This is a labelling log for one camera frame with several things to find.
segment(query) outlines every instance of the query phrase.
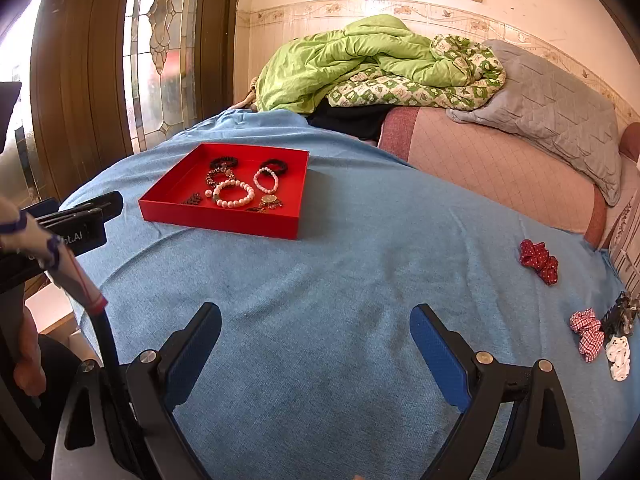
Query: blue bedsheet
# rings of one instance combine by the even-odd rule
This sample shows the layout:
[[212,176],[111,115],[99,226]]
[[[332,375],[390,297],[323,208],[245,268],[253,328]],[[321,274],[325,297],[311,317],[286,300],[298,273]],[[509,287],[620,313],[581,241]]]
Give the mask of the blue bedsheet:
[[[298,240],[142,220],[138,198],[207,140],[309,150]],[[204,301],[222,311],[219,342],[175,412],[215,479],[419,478],[458,416],[409,334],[422,302],[501,362],[553,361],[584,480],[638,416],[640,336],[630,377],[616,383],[604,352],[586,364],[568,327],[572,312],[601,316],[622,290],[606,256],[359,140],[284,110],[226,112],[118,162],[63,207],[110,190],[124,197],[122,215],[80,261],[110,301],[121,358],[159,348]],[[556,286],[518,264],[523,238],[558,258]],[[502,410],[476,478],[507,419]]]

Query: red box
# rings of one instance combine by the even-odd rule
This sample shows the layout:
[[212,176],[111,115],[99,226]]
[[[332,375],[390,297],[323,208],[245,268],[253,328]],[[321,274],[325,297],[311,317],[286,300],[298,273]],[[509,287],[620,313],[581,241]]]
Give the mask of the red box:
[[[209,163],[219,156],[234,156],[238,159],[238,165],[232,168],[236,179],[246,182],[255,190],[255,198],[248,205],[234,209],[221,208],[204,196],[205,190],[210,189],[205,183]],[[263,212],[246,211],[258,206],[264,196],[263,192],[255,189],[254,174],[260,169],[260,163],[269,158],[279,158],[289,167],[286,173],[279,176],[280,185],[274,193],[282,201],[283,207],[265,209]],[[151,222],[295,240],[298,236],[308,158],[309,152],[289,148],[203,143],[140,197],[138,204],[142,218]],[[273,185],[271,176],[264,173],[258,181],[267,189]],[[182,203],[196,192],[202,197],[199,205]],[[224,200],[239,200],[245,195],[244,190],[238,187],[227,187],[221,193]]]

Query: white scrunchie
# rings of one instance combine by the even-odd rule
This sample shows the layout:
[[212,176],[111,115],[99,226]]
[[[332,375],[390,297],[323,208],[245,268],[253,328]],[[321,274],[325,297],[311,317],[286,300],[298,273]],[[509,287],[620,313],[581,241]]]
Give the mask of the white scrunchie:
[[614,381],[624,381],[629,375],[631,366],[631,352],[629,350],[629,341],[626,336],[612,337],[605,348],[607,359],[613,364],[611,365],[611,378]]

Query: white beaded bracelet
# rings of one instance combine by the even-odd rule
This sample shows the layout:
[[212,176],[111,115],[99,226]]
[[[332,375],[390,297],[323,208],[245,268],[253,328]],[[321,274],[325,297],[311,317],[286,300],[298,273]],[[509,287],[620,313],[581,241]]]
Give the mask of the white beaded bracelet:
[[[244,198],[241,198],[240,200],[228,200],[228,201],[221,200],[220,191],[225,189],[225,187],[229,187],[229,186],[241,187],[246,191],[246,196]],[[251,202],[251,200],[254,199],[254,197],[255,197],[254,188],[249,186],[248,184],[245,184],[244,182],[240,182],[239,180],[225,180],[223,182],[220,182],[216,186],[216,189],[213,190],[212,199],[218,206],[232,209],[235,207],[241,207],[243,205],[247,205],[249,202]]]
[[[258,184],[258,177],[260,176],[261,173],[269,173],[273,177],[273,182],[274,182],[273,188],[266,189],[265,187],[262,187],[260,184]],[[266,193],[266,194],[275,193],[278,190],[278,176],[273,172],[271,168],[267,168],[265,166],[264,168],[260,168],[260,170],[258,170],[255,173],[254,184],[255,184],[255,187],[257,187],[263,193]]]

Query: black beaded bracelet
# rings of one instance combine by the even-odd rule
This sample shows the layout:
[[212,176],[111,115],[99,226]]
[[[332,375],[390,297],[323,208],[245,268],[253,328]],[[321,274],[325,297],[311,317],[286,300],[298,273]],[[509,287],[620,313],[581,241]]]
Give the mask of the black beaded bracelet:
[[278,168],[270,168],[270,170],[273,171],[273,173],[275,173],[276,175],[281,175],[283,173],[285,173],[289,167],[287,166],[287,163],[284,162],[283,160],[280,160],[279,158],[270,158],[269,160],[265,160],[260,167],[261,168],[268,168],[269,166],[277,166]]
[[238,165],[238,160],[234,156],[219,156],[209,163],[209,168],[234,168]]

